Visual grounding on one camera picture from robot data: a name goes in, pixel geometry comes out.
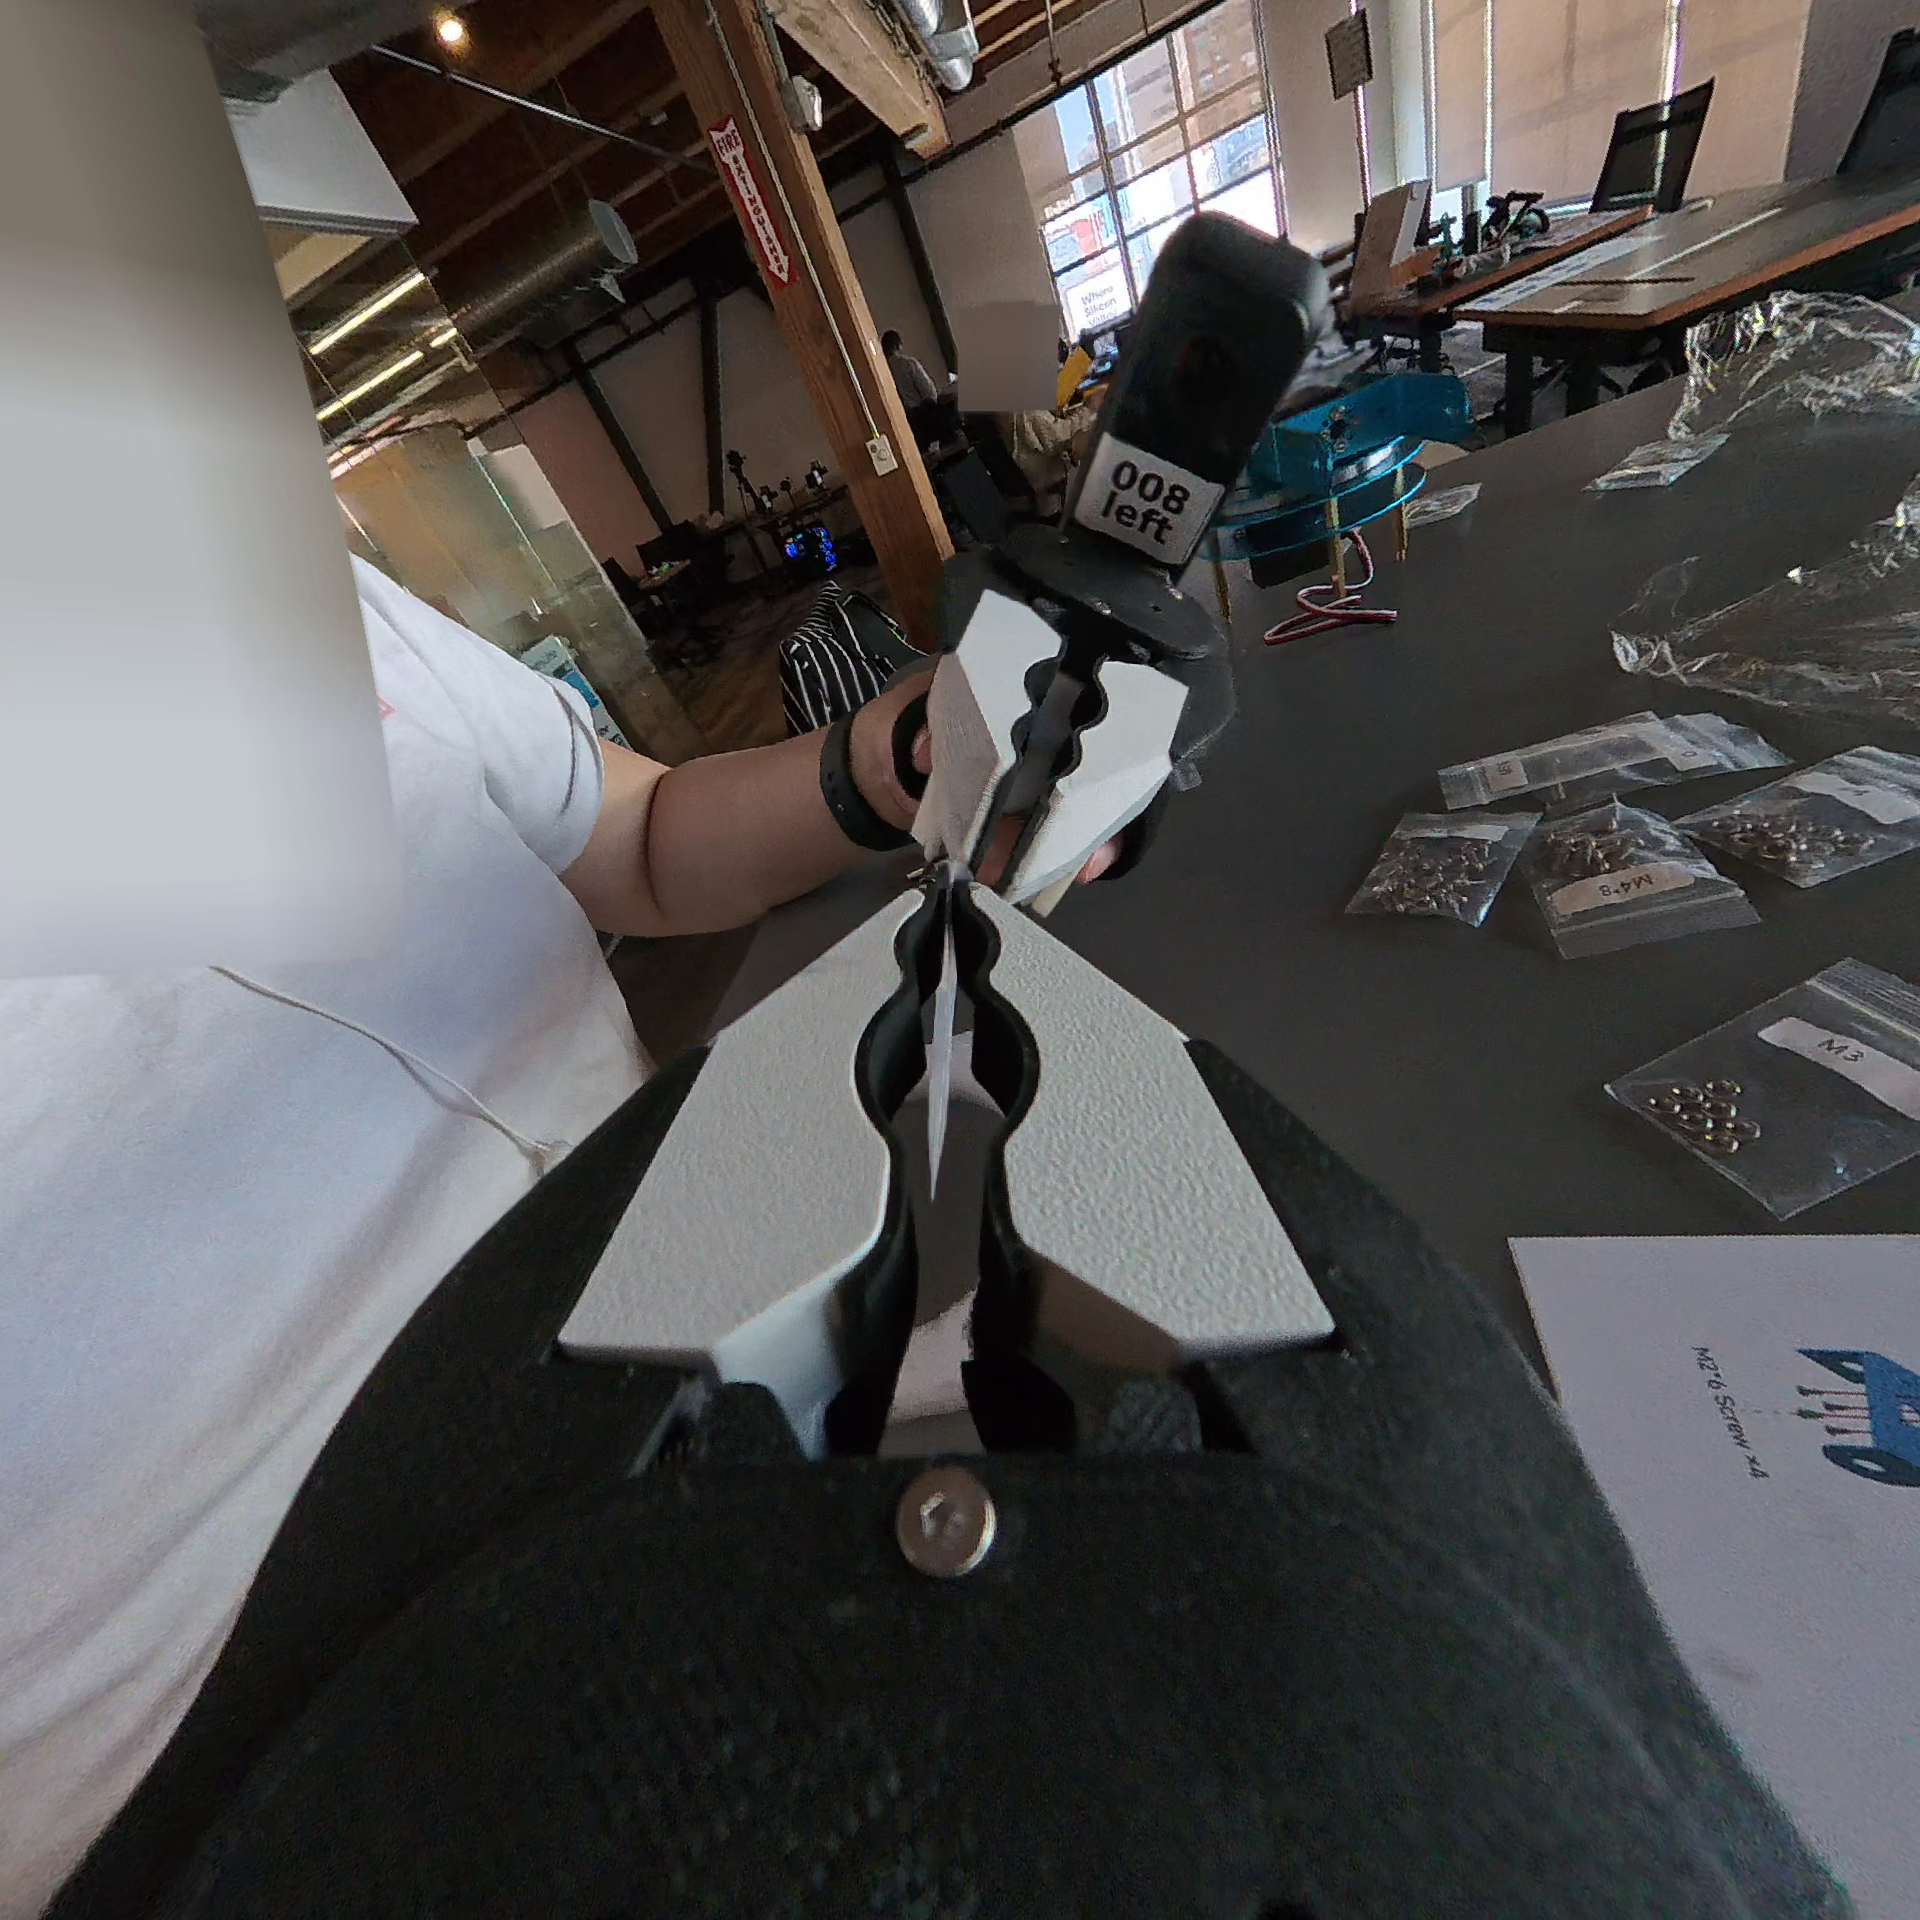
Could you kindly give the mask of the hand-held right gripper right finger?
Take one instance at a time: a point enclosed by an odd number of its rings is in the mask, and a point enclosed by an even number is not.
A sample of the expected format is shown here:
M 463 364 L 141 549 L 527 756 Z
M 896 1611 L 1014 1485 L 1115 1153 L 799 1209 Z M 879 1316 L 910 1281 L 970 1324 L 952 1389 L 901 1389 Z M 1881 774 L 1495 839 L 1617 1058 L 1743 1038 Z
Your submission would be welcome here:
M 1186 1031 L 980 885 L 954 885 L 989 1144 L 961 1367 L 993 1452 L 1096 1446 L 1115 1404 L 1337 1324 Z

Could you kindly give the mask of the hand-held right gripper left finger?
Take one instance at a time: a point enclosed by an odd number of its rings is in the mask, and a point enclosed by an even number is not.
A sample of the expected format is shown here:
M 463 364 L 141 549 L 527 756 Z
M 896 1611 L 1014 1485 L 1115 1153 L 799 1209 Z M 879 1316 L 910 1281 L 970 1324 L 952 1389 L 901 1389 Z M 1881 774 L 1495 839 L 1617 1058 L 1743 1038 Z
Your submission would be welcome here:
M 900 1112 L 949 921 L 910 887 L 701 1056 L 559 1336 L 776 1394 L 804 1452 L 877 1452 L 920 1304 Z

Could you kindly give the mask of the blue metal toy robot arm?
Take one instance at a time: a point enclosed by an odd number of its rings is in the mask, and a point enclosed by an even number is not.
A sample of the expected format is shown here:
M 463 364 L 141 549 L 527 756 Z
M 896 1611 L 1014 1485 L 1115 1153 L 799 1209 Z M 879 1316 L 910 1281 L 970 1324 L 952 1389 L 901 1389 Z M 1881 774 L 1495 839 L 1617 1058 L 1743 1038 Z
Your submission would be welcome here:
M 1271 417 L 1204 539 L 1212 563 L 1243 563 L 1256 586 L 1311 556 L 1334 589 L 1356 589 L 1350 556 L 1387 520 L 1404 546 L 1408 508 L 1428 482 L 1423 448 L 1461 442 L 1473 422 L 1458 375 L 1397 371 Z

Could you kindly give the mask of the clear bag with few screws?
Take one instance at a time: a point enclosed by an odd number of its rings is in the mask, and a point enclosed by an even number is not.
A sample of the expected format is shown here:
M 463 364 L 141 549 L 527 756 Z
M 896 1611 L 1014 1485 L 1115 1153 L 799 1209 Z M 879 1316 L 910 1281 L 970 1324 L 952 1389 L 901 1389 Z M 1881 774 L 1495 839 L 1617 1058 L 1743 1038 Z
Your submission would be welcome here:
M 926 1013 L 926 1031 L 921 1037 L 925 1054 L 925 1159 L 926 1159 L 926 1198 L 935 1203 L 942 1184 L 942 1165 L 947 1155 L 947 1132 L 952 1112 L 952 1070 L 957 1041 L 957 1012 L 959 1012 L 959 955 L 957 955 L 957 902 L 973 885 L 973 873 L 959 857 L 942 857 L 935 868 L 920 876 L 925 902 L 937 909 L 940 931 L 940 969 L 931 992 L 921 988 L 921 949 L 926 936 L 913 936 L 912 924 L 901 925 L 910 936 L 906 945 L 896 949 L 901 961 L 901 983 L 920 997 L 916 1012 Z

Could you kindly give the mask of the person's left forearm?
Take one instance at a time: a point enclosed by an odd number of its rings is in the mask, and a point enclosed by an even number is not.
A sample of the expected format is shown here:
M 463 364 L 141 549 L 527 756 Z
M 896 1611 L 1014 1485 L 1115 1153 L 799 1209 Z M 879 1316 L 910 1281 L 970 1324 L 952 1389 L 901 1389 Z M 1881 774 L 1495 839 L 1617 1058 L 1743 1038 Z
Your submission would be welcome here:
M 756 924 L 873 853 L 837 822 L 827 732 L 662 765 L 605 745 L 603 804 L 561 882 L 590 925 L 698 936 Z

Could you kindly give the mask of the dark grey desk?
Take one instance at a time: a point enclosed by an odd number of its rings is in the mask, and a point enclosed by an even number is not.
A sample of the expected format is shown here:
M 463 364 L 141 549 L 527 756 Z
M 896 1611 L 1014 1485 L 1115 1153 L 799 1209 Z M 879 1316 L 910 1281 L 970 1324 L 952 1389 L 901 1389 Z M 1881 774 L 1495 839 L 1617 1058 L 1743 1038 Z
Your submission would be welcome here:
M 1222 1041 L 1297 1115 L 1286 1219 L 1341 1345 L 1232 1364 L 1241 1445 L 975 1466 L 1010 1496 L 957 1582 L 906 1567 L 910 1472 L 810 1548 L 859 1549 L 805 1684 L 879 1856 L 756 1914 L 1832 1914 L 1755 1798 L 1536 1374 L 1509 1236 L 1736 1226 L 1604 1080 L 1843 954 L 1915 975 L 1915 881 L 1773 925 L 1566 963 L 1526 897 L 1488 931 L 1345 921 L 1461 756 L 1694 688 L 1623 680 L 1608 627 L 1705 559 L 1721 596 L 1828 556 L 1915 468 L 1904 420 L 1784 420 L 1666 492 L 1587 490 L 1682 384 L 1461 462 L 1475 511 L 1390 570 L 1403 623 L 1263 651 L 1243 716 L 1139 878 L 1071 943 Z

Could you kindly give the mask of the person's left hand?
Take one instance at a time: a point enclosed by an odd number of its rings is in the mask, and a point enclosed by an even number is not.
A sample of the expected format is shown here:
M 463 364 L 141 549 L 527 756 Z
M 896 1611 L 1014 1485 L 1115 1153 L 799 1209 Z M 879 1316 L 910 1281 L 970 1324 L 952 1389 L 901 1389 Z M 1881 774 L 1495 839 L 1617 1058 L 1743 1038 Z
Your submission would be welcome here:
M 863 800 L 888 828 L 913 828 L 935 765 L 926 697 L 937 666 L 901 675 L 854 711 L 848 765 Z

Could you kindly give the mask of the black white striped cloth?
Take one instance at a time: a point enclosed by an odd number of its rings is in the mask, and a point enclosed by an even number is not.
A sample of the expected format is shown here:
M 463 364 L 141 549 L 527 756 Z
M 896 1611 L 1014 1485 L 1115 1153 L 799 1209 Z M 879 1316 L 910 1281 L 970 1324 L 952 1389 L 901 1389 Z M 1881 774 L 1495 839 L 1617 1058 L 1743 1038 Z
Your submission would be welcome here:
M 912 647 L 879 599 L 830 579 L 781 641 L 778 663 L 789 735 L 801 737 L 852 716 L 931 656 Z

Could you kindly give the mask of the multi-pane window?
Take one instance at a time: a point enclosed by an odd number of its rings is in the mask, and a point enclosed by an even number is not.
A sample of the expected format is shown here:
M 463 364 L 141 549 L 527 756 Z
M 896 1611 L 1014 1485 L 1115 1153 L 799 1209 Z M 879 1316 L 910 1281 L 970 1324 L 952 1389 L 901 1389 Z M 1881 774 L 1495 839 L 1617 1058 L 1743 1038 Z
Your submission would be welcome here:
M 1067 336 L 1129 320 L 1199 210 L 1282 232 L 1253 5 L 1202 11 L 1014 125 Z

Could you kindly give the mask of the cardboard box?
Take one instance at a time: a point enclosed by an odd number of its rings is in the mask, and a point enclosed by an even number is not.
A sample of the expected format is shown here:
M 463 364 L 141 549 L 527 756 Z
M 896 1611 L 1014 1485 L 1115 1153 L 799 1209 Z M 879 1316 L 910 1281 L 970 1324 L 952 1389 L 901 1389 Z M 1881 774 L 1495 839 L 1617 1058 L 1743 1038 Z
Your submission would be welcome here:
M 1428 201 L 1429 178 L 1404 181 L 1369 201 L 1350 268 L 1355 303 L 1387 298 L 1429 272 L 1434 254 L 1419 245 Z

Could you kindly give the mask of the cluttered office table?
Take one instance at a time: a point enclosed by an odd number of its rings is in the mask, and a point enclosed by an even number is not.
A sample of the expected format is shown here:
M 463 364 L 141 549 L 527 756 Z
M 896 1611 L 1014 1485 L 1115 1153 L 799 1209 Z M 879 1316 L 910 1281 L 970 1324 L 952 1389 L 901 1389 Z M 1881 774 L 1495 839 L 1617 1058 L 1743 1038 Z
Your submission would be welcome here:
M 1515 245 L 1495 245 L 1441 263 L 1434 249 L 1418 252 L 1390 272 L 1390 283 L 1374 291 L 1341 293 L 1337 315 L 1350 325 L 1390 321 L 1418 327 L 1433 315 L 1456 312 L 1511 282 L 1537 277 L 1579 254 L 1612 244 L 1621 233 L 1646 224 L 1652 209 L 1626 205 L 1618 210 L 1580 210 L 1554 219 L 1541 239 Z

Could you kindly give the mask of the blue white labelled box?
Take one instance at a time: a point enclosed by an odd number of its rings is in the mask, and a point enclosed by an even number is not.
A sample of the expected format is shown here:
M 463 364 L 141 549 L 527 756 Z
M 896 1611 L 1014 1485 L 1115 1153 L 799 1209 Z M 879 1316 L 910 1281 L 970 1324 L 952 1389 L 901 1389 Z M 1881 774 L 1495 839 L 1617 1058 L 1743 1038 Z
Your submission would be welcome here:
M 629 739 L 619 730 L 613 710 L 605 707 L 603 695 L 594 688 L 575 648 L 569 648 L 569 643 L 561 636 L 542 636 L 537 643 L 527 647 L 520 654 L 520 658 L 521 663 L 542 671 L 545 676 L 551 676 L 555 682 L 572 686 L 572 691 L 585 703 L 594 732 L 603 739 L 610 739 L 613 745 L 619 745 L 622 749 L 629 746 Z

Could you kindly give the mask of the wooden beam with red sign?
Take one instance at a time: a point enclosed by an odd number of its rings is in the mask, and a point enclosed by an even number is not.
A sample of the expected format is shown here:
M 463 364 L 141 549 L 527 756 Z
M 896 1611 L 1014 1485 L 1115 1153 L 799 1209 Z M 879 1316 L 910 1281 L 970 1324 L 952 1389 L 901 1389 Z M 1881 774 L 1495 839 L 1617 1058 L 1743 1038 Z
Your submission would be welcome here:
M 947 516 L 901 413 L 813 147 L 784 105 L 762 20 L 742 1 L 654 1 L 653 11 L 707 155 L 707 128 L 727 115 L 752 141 L 756 171 L 790 249 L 790 287 L 769 283 L 740 232 L 873 541 L 896 614 L 912 641 L 935 651 L 937 599 L 954 551 Z

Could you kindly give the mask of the red white sign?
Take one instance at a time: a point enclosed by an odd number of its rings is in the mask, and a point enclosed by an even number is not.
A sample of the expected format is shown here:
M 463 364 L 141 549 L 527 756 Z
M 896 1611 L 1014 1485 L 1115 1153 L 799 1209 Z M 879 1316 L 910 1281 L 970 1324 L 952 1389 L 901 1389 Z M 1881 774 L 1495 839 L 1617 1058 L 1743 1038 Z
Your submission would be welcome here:
M 762 181 L 756 171 L 756 152 L 751 135 L 740 128 L 736 115 L 717 121 L 707 128 L 707 147 L 717 164 L 732 210 L 740 219 L 742 232 L 759 259 L 761 274 L 774 287 L 790 287 L 794 256 L 781 227 L 778 209 L 765 195 Z

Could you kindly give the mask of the grey table with orange edge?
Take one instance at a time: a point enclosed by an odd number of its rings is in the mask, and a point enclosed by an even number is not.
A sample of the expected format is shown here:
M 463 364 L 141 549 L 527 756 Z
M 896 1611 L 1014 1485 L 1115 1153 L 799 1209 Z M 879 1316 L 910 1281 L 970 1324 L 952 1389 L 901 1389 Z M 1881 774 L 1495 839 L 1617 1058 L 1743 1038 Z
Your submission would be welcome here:
M 1694 325 L 1770 291 L 1870 291 L 1915 266 L 1917 172 L 1751 185 L 1649 217 L 1613 242 L 1470 298 L 1461 316 L 1509 362 L 1505 433 L 1531 424 L 1526 380 L 1560 364 L 1568 410 L 1597 405 L 1604 370 L 1680 371 Z

